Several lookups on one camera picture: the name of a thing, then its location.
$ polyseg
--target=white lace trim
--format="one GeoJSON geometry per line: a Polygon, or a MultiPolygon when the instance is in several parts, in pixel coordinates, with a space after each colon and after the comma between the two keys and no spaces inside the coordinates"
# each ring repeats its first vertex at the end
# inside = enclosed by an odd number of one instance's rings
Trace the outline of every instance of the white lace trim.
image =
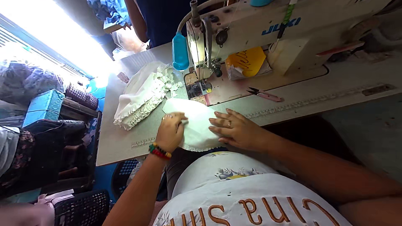
{"type": "Polygon", "coordinates": [[[188,144],[183,144],[180,147],[183,148],[184,150],[187,150],[187,151],[204,152],[204,151],[208,151],[208,150],[211,150],[211,149],[214,149],[214,148],[226,147],[226,145],[221,144],[221,145],[218,145],[218,146],[213,146],[213,147],[208,147],[208,148],[194,148],[193,146],[190,146],[188,144]]]}
{"type": "Polygon", "coordinates": [[[163,101],[168,91],[170,91],[171,97],[175,97],[178,88],[183,86],[182,82],[174,83],[173,67],[169,65],[159,66],[157,72],[151,73],[150,76],[154,77],[154,82],[144,99],[133,105],[130,110],[122,113],[118,118],[115,118],[113,124],[119,125],[125,130],[130,130],[163,101]]]}

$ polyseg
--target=beaded bracelet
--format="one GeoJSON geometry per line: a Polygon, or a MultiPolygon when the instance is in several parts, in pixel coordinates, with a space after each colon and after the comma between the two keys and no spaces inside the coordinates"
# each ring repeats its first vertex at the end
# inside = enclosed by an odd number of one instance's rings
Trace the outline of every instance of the beaded bracelet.
{"type": "Polygon", "coordinates": [[[171,154],[171,153],[165,152],[164,150],[162,150],[162,149],[156,144],[156,142],[153,142],[153,143],[150,145],[150,148],[149,148],[148,150],[149,150],[149,152],[150,152],[151,154],[157,155],[157,156],[159,156],[159,157],[161,157],[161,158],[164,158],[164,159],[167,159],[167,160],[169,160],[169,159],[172,157],[172,154],[171,154]]]}

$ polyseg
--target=blue box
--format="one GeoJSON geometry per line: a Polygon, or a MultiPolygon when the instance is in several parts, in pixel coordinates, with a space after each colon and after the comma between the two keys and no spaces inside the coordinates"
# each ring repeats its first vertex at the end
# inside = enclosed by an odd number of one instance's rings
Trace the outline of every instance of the blue box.
{"type": "Polygon", "coordinates": [[[32,99],[24,119],[23,127],[41,119],[57,121],[64,97],[63,93],[52,89],[32,99]]]}

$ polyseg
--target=juki logo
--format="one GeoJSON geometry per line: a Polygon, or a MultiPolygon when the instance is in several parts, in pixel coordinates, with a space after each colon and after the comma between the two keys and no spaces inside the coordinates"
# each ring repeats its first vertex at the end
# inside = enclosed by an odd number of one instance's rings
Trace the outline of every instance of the juki logo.
{"type": "MultiPolygon", "coordinates": [[[[295,19],[289,21],[289,23],[287,23],[286,27],[296,26],[296,25],[298,25],[300,23],[301,20],[302,20],[301,17],[299,17],[297,19],[295,18],[295,19]]],[[[280,26],[280,24],[272,25],[272,26],[269,27],[268,30],[263,31],[263,33],[261,35],[266,35],[266,34],[269,34],[271,32],[279,31],[279,26],[280,26]]]]}

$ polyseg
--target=yellow paper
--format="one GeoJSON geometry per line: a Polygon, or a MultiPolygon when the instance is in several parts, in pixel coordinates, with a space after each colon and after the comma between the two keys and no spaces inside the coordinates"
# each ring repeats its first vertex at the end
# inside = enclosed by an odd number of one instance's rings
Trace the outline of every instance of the yellow paper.
{"type": "Polygon", "coordinates": [[[258,73],[266,57],[259,46],[229,55],[226,63],[227,66],[233,65],[235,68],[243,69],[244,76],[252,77],[258,73]]]}

